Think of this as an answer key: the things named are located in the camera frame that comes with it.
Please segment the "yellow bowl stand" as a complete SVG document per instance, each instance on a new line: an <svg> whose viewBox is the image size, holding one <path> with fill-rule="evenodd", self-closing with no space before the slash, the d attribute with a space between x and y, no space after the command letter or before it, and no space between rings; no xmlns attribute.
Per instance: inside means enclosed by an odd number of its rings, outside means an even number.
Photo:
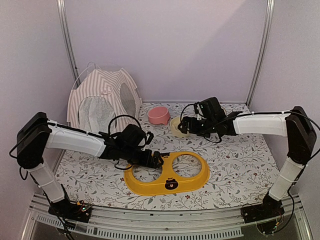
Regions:
<svg viewBox="0 0 320 240"><path fill-rule="evenodd" d="M173 169L173 162L178 157L187 155L196 158L201 163L200 172L193 177L182 177ZM135 178L133 169L124 171L124 182L135 194L140 196L159 196L192 192L202 188L210 178L210 168L207 162L198 154L190 151L171 152L164 154L164 164L158 179L142 182Z"/></svg>

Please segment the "pink pet bowl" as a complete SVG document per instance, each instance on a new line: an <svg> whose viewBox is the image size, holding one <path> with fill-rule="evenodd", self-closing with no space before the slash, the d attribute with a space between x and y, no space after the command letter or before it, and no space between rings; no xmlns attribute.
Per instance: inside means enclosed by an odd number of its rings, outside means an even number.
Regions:
<svg viewBox="0 0 320 240"><path fill-rule="evenodd" d="M153 125L167 125L171 116L167 107L156 106L148 111L147 117Z"/></svg>

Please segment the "pink striped pet tent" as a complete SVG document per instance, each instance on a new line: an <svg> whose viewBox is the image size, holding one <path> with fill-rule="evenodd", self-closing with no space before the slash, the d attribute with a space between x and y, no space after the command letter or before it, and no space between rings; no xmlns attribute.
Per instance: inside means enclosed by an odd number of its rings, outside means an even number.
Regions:
<svg viewBox="0 0 320 240"><path fill-rule="evenodd" d="M124 68L118 71L96 68L70 91L67 122L73 128L106 133L116 116L138 118L142 103L138 86Z"/></svg>

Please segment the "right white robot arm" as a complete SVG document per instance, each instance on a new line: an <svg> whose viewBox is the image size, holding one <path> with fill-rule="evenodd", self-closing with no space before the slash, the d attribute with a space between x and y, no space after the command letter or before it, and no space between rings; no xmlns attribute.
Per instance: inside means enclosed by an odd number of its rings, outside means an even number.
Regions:
<svg viewBox="0 0 320 240"><path fill-rule="evenodd" d="M278 210L278 203L288 194L304 172L308 162L319 152L315 151L319 127L308 117L301 106L289 110L267 112L242 112L223 110L216 97L190 104L194 116L181 113L177 129L183 134L193 134L203 138L217 134L223 136L261 135L269 144L272 140L283 141L279 175L259 206L262 218L269 218Z"/></svg>

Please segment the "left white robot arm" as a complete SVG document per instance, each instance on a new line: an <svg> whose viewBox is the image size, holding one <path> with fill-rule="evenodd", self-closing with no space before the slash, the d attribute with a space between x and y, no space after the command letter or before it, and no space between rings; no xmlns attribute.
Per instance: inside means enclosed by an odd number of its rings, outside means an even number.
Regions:
<svg viewBox="0 0 320 240"><path fill-rule="evenodd" d="M72 151L84 153L103 160L125 160L131 166L158 169L164 160L158 151L145 147L154 137L145 132L137 119L120 132L112 132L110 122L106 132L93 133L60 124L38 112L18 132L16 144L9 156L26 170L44 191L48 199L55 203L55 209L63 216L74 213L74 205L69 202L63 187L44 160L46 150Z"/></svg>

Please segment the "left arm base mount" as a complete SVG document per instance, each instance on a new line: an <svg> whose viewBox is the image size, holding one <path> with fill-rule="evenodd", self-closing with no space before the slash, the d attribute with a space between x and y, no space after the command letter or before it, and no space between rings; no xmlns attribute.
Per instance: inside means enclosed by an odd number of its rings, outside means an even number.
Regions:
<svg viewBox="0 0 320 240"><path fill-rule="evenodd" d="M50 205L48 213L56 215L61 219L73 220L82 223L88 223L91 218L92 207L89 203L83 200L79 202L72 202L64 188L63 199L58 202L52 202L47 198Z"/></svg>

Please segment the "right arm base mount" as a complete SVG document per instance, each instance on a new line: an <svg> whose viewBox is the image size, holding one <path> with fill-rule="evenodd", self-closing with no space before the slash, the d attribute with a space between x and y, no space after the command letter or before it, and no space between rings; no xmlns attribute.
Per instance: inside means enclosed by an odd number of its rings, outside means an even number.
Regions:
<svg viewBox="0 0 320 240"><path fill-rule="evenodd" d="M273 199L268 193L264 196L262 203L256 205L245 204L240 210L245 223L280 217L284 213L282 201Z"/></svg>

